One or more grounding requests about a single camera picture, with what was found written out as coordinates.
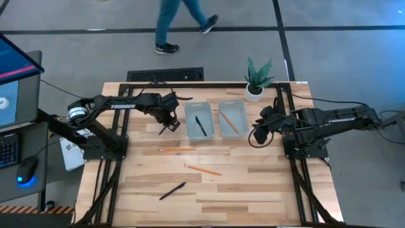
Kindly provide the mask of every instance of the person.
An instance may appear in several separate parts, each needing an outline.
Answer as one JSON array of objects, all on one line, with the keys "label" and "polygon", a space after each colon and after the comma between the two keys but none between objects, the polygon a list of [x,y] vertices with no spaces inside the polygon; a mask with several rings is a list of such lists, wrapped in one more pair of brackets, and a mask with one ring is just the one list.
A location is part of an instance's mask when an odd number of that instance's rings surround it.
[{"label": "person", "polygon": [[176,54],[180,50],[179,45],[167,43],[167,33],[170,24],[173,21],[180,2],[183,1],[191,16],[200,25],[200,31],[203,35],[207,34],[217,23],[218,15],[206,18],[200,9],[199,0],[161,0],[158,24],[156,26],[156,53],[158,54]]}]

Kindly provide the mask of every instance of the black pen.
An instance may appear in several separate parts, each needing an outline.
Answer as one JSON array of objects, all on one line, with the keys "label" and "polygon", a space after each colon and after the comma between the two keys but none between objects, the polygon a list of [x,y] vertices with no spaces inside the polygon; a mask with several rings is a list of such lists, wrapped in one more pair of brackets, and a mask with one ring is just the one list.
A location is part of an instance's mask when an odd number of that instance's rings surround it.
[{"label": "black pen", "polygon": [[201,125],[200,120],[198,119],[198,117],[196,116],[196,122],[198,125],[200,125],[200,128],[202,130],[202,133],[204,134],[205,137],[207,137],[207,133],[205,133],[204,127]]},{"label": "black pen", "polygon": [[171,190],[170,192],[166,193],[164,196],[160,197],[159,200],[163,200],[166,197],[168,197],[169,195],[171,195],[171,193],[174,193],[177,189],[181,189],[182,187],[185,186],[185,182],[183,182],[181,185],[177,186],[175,189]]}]

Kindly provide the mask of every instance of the jeans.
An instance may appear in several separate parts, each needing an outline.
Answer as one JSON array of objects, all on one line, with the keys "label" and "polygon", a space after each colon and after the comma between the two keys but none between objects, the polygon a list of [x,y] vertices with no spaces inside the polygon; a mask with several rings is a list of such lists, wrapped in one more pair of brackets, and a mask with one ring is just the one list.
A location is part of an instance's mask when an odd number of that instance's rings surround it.
[{"label": "jeans", "polygon": [[200,27],[208,23],[208,19],[202,13],[199,0],[161,0],[158,25],[156,26],[156,44],[165,45],[170,24],[176,16],[180,2],[183,1],[191,16],[198,22]]}]

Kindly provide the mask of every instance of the white plant pot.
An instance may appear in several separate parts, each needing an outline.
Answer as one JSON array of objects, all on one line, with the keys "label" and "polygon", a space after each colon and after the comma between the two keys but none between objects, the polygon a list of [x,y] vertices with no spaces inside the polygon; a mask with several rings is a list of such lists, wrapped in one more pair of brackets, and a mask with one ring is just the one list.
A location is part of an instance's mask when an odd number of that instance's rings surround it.
[{"label": "white plant pot", "polygon": [[249,85],[250,85],[250,83],[246,86],[245,98],[247,99],[248,102],[253,102],[253,103],[259,102],[259,101],[260,101],[260,98],[261,98],[261,97],[263,96],[263,94],[265,93],[265,90],[262,89],[260,94],[254,95],[254,94],[251,94],[251,93],[249,92],[249,89],[248,89]]}]

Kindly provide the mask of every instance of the potted plant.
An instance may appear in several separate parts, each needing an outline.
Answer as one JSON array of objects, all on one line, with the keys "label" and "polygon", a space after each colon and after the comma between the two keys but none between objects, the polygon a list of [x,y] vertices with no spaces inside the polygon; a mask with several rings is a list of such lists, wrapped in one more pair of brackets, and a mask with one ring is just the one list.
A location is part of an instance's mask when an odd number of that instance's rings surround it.
[{"label": "potted plant", "polygon": [[259,72],[256,71],[253,65],[252,59],[248,59],[248,77],[245,76],[246,81],[248,82],[245,91],[245,97],[249,102],[258,102],[263,96],[265,87],[268,87],[273,81],[274,77],[267,77],[270,72],[271,60],[266,63]]}]

